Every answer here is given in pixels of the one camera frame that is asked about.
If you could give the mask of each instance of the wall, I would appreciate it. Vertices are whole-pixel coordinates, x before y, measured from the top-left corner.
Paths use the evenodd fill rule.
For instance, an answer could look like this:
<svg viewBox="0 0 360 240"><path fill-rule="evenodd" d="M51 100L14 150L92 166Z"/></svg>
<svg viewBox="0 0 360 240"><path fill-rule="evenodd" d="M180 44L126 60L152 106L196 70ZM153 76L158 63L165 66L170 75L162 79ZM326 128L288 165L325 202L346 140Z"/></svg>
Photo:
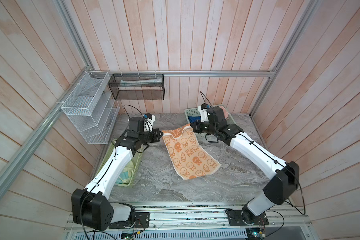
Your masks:
<svg viewBox="0 0 360 240"><path fill-rule="evenodd" d="M321 239L360 237L360 0L322 2L254 120Z"/></svg>
<svg viewBox="0 0 360 240"><path fill-rule="evenodd" d="M0 171L84 66L52 0L0 1ZM98 153L61 116L0 202L0 239L61 239Z"/></svg>
<svg viewBox="0 0 360 240"><path fill-rule="evenodd" d="M96 70L269 70L307 0L64 0ZM164 101L122 101L181 113L199 91L249 113L267 78L165 78ZM136 111L130 107L127 111Z"/></svg>

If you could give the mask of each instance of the laundry basket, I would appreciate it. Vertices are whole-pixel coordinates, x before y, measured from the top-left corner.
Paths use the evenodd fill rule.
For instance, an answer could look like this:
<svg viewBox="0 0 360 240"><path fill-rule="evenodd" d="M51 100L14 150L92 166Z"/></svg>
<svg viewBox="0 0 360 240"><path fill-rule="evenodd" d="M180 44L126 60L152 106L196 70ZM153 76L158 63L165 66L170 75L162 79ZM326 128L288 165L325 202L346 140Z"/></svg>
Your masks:
<svg viewBox="0 0 360 240"><path fill-rule="evenodd" d="M228 109L223 104L213 105L213 107L219 107L219 106L223 106L226 109L226 111L228 112ZM185 117L187 118L188 123L189 123L188 116L200 117L200 112L197 110L197 108L188 108L184 111L184 113L185 113ZM232 118L232 115L230 114L230 112L228 112L227 124L236 124L236 122ZM198 140L201 140L201 139L205 138L205 135L206 135L206 133L196 133L196 138Z"/></svg>
<svg viewBox="0 0 360 240"><path fill-rule="evenodd" d="M106 155L104 156L103 158L103 161L101 162L101 165L99 167L99 169L97 170L97 174L100 172L100 170L103 168L103 166L106 164L107 160L109 159L109 157L111 156L112 154L112 151L113 149L115 148L114 147L114 143L116 142L117 138L113 139L111 144L109 145L108 147L108 150L106 152ZM138 150L139 152L142 152L143 151L143 146L140 147L140 149ZM140 165L140 161L143 157L143 153L138 153L136 152L135 153L135 156L133 156L133 158L131 159L131 161L133 162L135 168L133 170L133 174L132 174L132 177L131 177L131 180L129 181L128 184L120 184L120 183L115 183L116 186L121 186L121 187L132 187L133 185L133 181L135 180L135 176L137 174L137 169L139 168L139 165Z"/></svg>

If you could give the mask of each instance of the gray marble tabletop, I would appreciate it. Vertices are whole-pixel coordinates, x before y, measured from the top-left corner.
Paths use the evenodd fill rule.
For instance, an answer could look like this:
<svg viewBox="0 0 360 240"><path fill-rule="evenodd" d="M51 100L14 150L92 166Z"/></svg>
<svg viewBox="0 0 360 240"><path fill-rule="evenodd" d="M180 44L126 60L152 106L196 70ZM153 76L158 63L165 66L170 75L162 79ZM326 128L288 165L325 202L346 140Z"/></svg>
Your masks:
<svg viewBox="0 0 360 240"><path fill-rule="evenodd" d="M187 124L184 113L155 114L154 128L172 130ZM260 138L248 114L232 114L254 141ZM111 139L119 137L128 125L128 116L117 117ZM212 175L183 180L175 172L163 140L150 144L143 153L132 187L114 186L110 202L144 201L197 201L197 202L246 202L261 191L268 182L263 172L236 150L223 142L200 145L221 163Z"/></svg>

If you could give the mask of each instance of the orange towel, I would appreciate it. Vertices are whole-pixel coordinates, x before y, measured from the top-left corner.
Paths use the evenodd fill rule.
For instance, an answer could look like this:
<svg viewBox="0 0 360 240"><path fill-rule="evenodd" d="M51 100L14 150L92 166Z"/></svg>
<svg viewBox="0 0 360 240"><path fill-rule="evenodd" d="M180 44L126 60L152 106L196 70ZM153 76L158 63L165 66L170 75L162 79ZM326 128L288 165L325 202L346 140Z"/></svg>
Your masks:
<svg viewBox="0 0 360 240"><path fill-rule="evenodd" d="M199 145L190 124L163 133L173 168L182 179L211 175L221 166Z"/></svg>

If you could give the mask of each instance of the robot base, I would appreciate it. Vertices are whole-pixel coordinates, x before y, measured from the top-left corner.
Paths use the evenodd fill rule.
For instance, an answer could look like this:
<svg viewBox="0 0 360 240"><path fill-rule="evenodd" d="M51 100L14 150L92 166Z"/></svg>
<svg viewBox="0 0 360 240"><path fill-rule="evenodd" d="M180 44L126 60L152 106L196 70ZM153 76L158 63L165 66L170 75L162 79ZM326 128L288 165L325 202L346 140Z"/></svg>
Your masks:
<svg viewBox="0 0 360 240"><path fill-rule="evenodd" d="M229 210L227 212L228 221L229 221L230 226L248 226L248 224L246 224L243 221L243 216L241 215L242 211L243 210ZM268 218L267 218L265 212L263 212L259 216L255 217L254 225L263 225L263 222L264 222L264 225L269 225Z"/></svg>
<svg viewBox="0 0 360 240"><path fill-rule="evenodd" d="M136 212L135 213L135 223L136 223L136 226L135 228L148 228L149 227L149 212ZM124 224L123 223L126 223L128 221L125 221L125 222L115 222L115 223L111 223L109 225L109 228L110 229L118 229L118 228L126 228L124 227Z"/></svg>

